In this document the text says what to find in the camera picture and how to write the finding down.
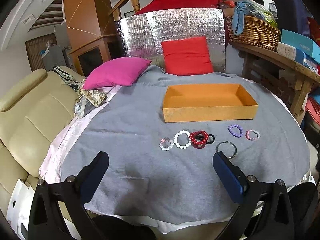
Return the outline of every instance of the blue box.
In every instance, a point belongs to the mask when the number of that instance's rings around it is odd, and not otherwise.
[[[291,45],[279,42],[277,46],[277,52],[285,57],[288,57],[301,65],[304,65],[311,71],[318,74],[317,62],[304,53],[301,49],[297,49]]]
[[[320,64],[320,48],[310,38],[282,29],[281,42],[302,50]]]

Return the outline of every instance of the silver insulation board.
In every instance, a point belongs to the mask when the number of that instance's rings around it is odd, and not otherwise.
[[[224,22],[221,9],[170,9],[117,21],[126,57],[142,57],[165,68],[162,41],[205,36],[216,72],[226,70]]]

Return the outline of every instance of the magenta pillow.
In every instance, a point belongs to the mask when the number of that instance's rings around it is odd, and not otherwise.
[[[131,86],[150,63],[150,60],[139,57],[120,57],[109,60],[90,73],[83,88],[90,90],[116,85]]]

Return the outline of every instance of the gray cloth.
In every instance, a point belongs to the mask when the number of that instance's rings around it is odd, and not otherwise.
[[[253,120],[165,123],[162,101],[168,85],[189,83],[239,83],[259,104]],[[230,135],[228,126],[257,130],[256,141]],[[205,130],[215,142],[204,149],[169,151],[161,138],[180,130]],[[181,135],[180,144],[186,138]],[[62,166],[61,179],[76,175],[99,151],[110,158],[109,168],[86,209],[100,214],[149,216],[172,224],[215,219],[222,221],[236,210],[212,167],[219,142],[232,141],[238,153],[231,162],[258,180],[282,179],[295,185],[309,170],[309,150],[298,124],[262,86],[229,74],[195,76],[166,74],[150,66],[131,87],[122,87],[89,123]],[[233,146],[221,145],[226,155]]]

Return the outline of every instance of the wooden door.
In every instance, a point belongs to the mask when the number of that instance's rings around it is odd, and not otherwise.
[[[56,35],[54,33],[51,33],[32,39],[30,41],[26,41],[26,49],[31,71],[35,71],[39,68],[44,68],[40,51],[46,50],[47,41],[57,44]]]

